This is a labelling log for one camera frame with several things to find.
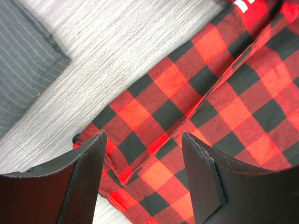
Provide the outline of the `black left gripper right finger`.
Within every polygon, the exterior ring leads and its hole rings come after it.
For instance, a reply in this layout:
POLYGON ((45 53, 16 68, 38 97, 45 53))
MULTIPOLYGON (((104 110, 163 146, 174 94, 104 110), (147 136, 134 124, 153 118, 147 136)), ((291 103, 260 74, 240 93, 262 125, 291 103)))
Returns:
POLYGON ((258 168, 235 159, 190 133, 182 150, 198 224, 296 224, 299 168, 258 168))

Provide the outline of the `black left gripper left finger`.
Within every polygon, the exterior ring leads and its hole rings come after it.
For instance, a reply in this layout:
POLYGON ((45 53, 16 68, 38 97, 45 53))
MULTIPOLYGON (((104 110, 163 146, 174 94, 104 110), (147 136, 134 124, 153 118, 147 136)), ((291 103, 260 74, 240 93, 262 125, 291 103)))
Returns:
POLYGON ((2 224, 91 224, 107 147, 104 130, 24 172, 0 176, 2 224))

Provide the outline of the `red black plaid shirt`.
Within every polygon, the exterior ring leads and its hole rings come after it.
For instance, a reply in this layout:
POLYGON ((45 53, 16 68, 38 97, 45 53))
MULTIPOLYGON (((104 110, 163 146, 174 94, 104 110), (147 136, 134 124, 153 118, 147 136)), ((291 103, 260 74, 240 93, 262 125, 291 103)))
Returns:
POLYGON ((235 0, 74 139, 107 132, 99 194, 134 224, 193 224, 182 135, 268 170, 299 163, 299 3, 235 0))

